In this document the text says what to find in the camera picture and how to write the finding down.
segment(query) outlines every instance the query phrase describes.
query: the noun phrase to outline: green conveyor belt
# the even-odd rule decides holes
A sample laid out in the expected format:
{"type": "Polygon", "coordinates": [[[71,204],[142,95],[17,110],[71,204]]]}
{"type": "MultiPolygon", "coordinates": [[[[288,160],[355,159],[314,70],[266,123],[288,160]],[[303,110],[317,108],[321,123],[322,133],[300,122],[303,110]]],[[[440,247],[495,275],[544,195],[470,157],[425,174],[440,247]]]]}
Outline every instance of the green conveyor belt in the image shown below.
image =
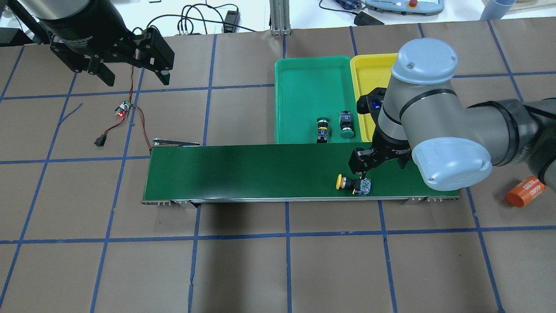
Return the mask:
{"type": "Polygon", "coordinates": [[[428,188],[417,166],[404,170],[395,160],[368,173],[367,197],[336,190],[338,174],[352,175],[351,151],[369,143],[276,144],[155,147],[143,203],[188,200],[192,203],[281,200],[454,198],[457,191],[428,188]]]}

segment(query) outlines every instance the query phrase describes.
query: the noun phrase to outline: yellow tray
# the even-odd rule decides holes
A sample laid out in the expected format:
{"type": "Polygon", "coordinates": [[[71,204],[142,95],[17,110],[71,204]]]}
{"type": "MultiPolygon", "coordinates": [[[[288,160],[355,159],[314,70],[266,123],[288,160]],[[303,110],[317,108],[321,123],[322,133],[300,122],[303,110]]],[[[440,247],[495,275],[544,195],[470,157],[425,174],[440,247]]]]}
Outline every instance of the yellow tray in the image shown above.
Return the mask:
{"type": "MultiPolygon", "coordinates": [[[[351,79],[353,79],[356,100],[376,87],[388,87],[390,69],[397,55],[397,53],[358,55],[351,59],[351,79]]],[[[358,118],[361,139],[369,143],[373,139],[375,123],[369,114],[358,114],[358,118]]]]}

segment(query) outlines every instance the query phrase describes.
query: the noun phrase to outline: green tray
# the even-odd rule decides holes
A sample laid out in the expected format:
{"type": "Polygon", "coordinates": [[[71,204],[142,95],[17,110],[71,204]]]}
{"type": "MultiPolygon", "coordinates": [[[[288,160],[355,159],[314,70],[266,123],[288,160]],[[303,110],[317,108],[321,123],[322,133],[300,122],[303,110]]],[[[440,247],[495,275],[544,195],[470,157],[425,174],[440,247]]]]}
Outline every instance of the green tray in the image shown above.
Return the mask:
{"type": "Polygon", "coordinates": [[[458,197],[457,191],[427,187],[415,163],[400,170],[395,160],[368,173],[373,187],[367,197],[336,190],[338,174],[356,178],[347,160],[359,146],[362,144],[155,147],[142,203],[458,197]]]}
{"type": "Polygon", "coordinates": [[[361,142],[350,58],[285,58],[276,62],[277,144],[316,143],[317,118],[330,120],[329,143],[361,142]],[[352,113],[355,136],[340,136],[340,111],[352,113]]]}

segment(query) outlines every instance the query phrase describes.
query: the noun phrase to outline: gray robot arm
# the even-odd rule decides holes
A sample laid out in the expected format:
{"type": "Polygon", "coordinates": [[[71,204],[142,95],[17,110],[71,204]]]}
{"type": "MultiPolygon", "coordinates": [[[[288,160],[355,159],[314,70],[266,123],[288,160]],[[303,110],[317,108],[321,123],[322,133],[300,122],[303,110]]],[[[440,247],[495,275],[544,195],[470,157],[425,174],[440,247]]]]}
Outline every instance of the gray robot arm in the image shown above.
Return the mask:
{"type": "Polygon", "coordinates": [[[450,84],[456,65],[455,51],[436,39],[401,48],[382,103],[364,104],[380,111],[371,148],[352,153],[352,172],[364,176],[394,158],[403,168],[413,159],[429,187],[454,190],[485,179],[492,166],[526,161],[556,188],[556,99],[464,108],[450,84]]]}

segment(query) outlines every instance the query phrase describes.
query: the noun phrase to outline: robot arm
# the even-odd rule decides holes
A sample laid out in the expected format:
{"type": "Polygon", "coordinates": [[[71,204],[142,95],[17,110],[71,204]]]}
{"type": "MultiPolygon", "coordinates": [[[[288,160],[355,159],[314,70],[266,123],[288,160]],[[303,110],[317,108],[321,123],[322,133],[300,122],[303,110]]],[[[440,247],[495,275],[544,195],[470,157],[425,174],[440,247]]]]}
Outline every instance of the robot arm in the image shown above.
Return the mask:
{"type": "Polygon", "coordinates": [[[72,71],[87,71],[113,86],[114,73],[104,63],[126,62],[170,83],[172,48],[155,28],[134,35],[109,0],[20,1],[54,34],[51,50],[72,71]]]}
{"type": "Polygon", "coordinates": [[[401,48],[388,89],[358,101],[358,112],[371,113],[376,129],[369,150],[353,151],[352,172],[364,177],[386,160],[398,159],[403,168],[412,159],[429,187],[446,191],[482,181],[493,165],[527,161],[556,188],[556,99],[465,109],[450,84],[456,65],[455,51],[436,39],[401,48]]]}

